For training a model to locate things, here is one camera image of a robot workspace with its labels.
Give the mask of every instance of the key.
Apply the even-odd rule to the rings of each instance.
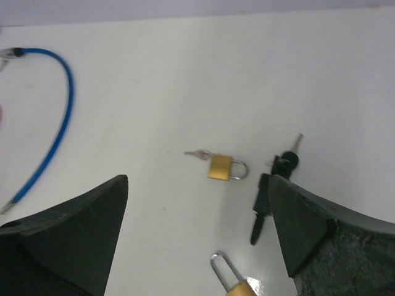
[[[303,137],[303,134],[299,134],[291,149],[284,152],[280,157],[280,159],[284,162],[284,165],[286,165],[291,171],[293,171],[299,164],[299,157],[297,156],[297,153],[299,152],[299,147],[301,146]]]
[[[204,149],[199,149],[196,151],[187,151],[184,152],[185,155],[192,155],[197,157],[200,160],[209,160],[211,159],[211,152],[208,150],[204,150]]]

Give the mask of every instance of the padlock body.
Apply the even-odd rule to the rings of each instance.
[[[214,154],[211,158],[209,178],[229,181],[231,167],[230,156]]]
[[[246,281],[240,282],[236,287],[231,289],[227,296],[256,296]]]

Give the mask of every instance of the cable end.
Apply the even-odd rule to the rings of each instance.
[[[23,56],[25,53],[20,47],[10,47],[0,50],[0,59],[11,60]]]
[[[0,215],[4,215],[5,213],[7,213],[11,208],[14,207],[14,205],[16,205],[15,202],[13,202],[12,200],[10,200],[8,203],[6,203],[5,206],[3,206],[0,210]]]

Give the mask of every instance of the gold padlock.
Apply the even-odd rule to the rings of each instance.
[[[226,280],[223,278],[222,273],[220,273],[217,265],[215,264],[215,259],[218,257],[222,257],[225,260],[225,262],[239,281],[239,283],[233,288],[228,285]],[[214,253],[210,258],[210,264],[218,279],[220,280],[223,288],[227,292],[226,296],[256,296],[250,285],[245,279],[243,279],[239,271],[235,268],[235,266],[232,264],[232,262],[229,260],[228,256],[224,252],[219,251],[217,253]]]
[[[245,169],[245,173],[242,176],[232,176],[231,168],[233,163],[242,165]],[[230,156],[213,154],[211,156],[211,164],[209,169],[209,178],[229,181],[244,179],[249,173],[247,163],[240,160],[234,160]]]

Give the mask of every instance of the key blade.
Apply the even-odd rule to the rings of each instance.
[[[300,134],[297,136],[296,141],[295,141],[295,143],[293,144],[292,148],[290,149],[290,150],[291,150],[292,152],[294,152],[295,154],[297,154],[297,153],[299,152],[299,147],[301,146],[301,143],[302,143],[302,141],[303,141],[303,138],[304,138],[303,134],[300,133]]]

